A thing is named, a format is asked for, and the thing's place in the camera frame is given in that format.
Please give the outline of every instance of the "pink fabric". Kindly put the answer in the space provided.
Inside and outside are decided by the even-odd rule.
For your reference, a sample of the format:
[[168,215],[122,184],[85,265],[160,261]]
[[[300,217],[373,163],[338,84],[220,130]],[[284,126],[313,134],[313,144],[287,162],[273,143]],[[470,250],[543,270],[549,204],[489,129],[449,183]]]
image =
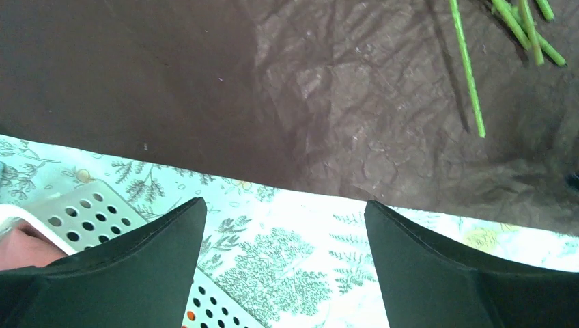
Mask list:
[[66,256],[28,223],[22,223],[0,239],[0,271],[21,267],[45,267]]

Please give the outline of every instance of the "hole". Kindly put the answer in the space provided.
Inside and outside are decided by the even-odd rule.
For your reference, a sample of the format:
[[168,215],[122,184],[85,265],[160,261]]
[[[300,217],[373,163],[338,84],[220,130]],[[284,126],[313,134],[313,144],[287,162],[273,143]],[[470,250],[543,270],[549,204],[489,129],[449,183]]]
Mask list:
[[79,215],[79,212],[74,207],[67,207],[64,209],[66,214],[70,215],[71,217],[75,217]]
[[83,228],[85,228],[87,231],[92,231],[94,230],[94,225],[92,225],[90,222],[83,222]]
[[71,231],[66,234],[66,238],[68,238],[69,241],[79,241],[81,237],[76,232]]
[[55,227],[62,226],[62,220],[59,217],[51,217],[48,222]]
[[88,200],[81,200],[81,206],[84,208],[91,208],[92,204]]

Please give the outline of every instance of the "crumpled brown paper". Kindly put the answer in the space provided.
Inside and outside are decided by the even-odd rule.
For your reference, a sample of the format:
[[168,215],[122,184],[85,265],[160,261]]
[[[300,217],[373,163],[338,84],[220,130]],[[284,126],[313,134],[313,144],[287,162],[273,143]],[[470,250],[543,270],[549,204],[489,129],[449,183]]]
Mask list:
[[579,234],[578,5],[538,68],[482,1],[54,1],[0,9],[5,133],[266,185]]

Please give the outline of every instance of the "green stick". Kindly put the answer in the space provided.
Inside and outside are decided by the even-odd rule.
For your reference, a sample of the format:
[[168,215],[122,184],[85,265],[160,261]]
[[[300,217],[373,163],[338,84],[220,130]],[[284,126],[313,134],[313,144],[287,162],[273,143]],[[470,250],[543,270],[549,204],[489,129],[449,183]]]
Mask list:
[[472,102],[472,110],[475,113],[475,121],[477,123],[477,128],[479,130],[479,136],[481,138],[484,138],[487,133],[483,121],[483,114],[481,113],[481,104],[479,103],[477,86],[475,85],[475,76],[472,74],[472,65],[470,63],[470,56],[468,55],[468,49],[466,47],[466,38],[464,37],[464,31],[462,30],[460,12],[458,11],[458,2],[457,0],[449,0],[449,1],[451,4],[454,27],[456,30],[456,35],[458,37],[458,46],[460,48],[460,55],[462,56],[462,65],[464,67],[464,74],[466,75],[466,82],[468,84],[468,93],[470,94],[470,101]]
[[531,48],[531,41],[529,41],[526,34],[523,32],[523,29],[513,17],[513,14],[511,13],[511,5],[505,0],[492,0],[492,4],[500,13],[505,24],[507,24],[513,34],[515,34],[515,37],[519,40],[523,48],[529,50]]
[[[519,22],[519,24],[522,25],[523,20],[519,15],[518,9],[516,7],[512,7],[511,12],[513,13],[513,17],[515,17],[517,22]],[[541,36],[541,34],[537,33],[537,37],[539,38],[539,44],[541,45],[541,49],[545,51],[545,53],[547,54],[547,56],[549,56],[549,58],[553,59],[553,61],[555,62],[555,64],[557,64],[557,66],[567,65],[567,61],[565,60],[565,58],[555,48],[553,48],[553,46],[550,45],[549,42],[547,42],[547,40],[545,40],[545,38]]]
[[537,66],[543,65],[545,59],[543,58],[543,51],[539,45],[539,38],[537,37],[537,30],[535,28],[535,22],[533,21],[533,15],[531,14],[531,7],[528,5],[528,0],[519,0],[519,11],[524,22],[524,25],[521,26],[524,26],[528,39],[531,42],[535,63],[537,63]]
[[545,17],[546,21],[554,21],[555,14],[553,14],[553,9],[551,9],[551,6],[547,0],[537,0],[537,5],[539,6],[539,9],[541,9],[543,17]]

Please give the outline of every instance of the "fern print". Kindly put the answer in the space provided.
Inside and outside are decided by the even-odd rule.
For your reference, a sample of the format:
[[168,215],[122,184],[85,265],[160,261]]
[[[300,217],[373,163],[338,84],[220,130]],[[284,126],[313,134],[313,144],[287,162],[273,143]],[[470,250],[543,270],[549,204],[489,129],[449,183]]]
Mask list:
[[280,321],[280,312],[315,316],[330,299],[326,275],[299,267],[314,251],[299,234],[273,228],[239,248],[236,266],[215,282],[264,326]]
[[370,242],[366,235],[364,214],[334,215],[334,219],[351,227],[359,234],[330,234],[335,241],[344,244],[347,251],[330,250],[329,254],[344,263],[343,267],[334,269],[339,274],[335,279],[341,295],[348,293],[355,287],[361,287],[364,282],[377,282],[375,277],[374,261],[370,251]]
[[208,277],[223,264],[221,254],[239,245],[239,233],[244,232],[250,222],[251,219],[245,215],[237,219],[224,219],[216,231],[217,235],[211,234],[203,239],[197,263]]
[[[128,202],[134,203],[144,198],[146,202],[152,203],[158,197],[165,196],[163,186],[153,177],[153,169],[163,168],[160,165],[133,160],[127,163],[115,161],[112,166],[116,169],[115,173],[119,175],[115,181],[117,185],[132,179],[125,189]],[[133,176],[141,175],[143,171],[147,172],[145,178],[133,178]]]

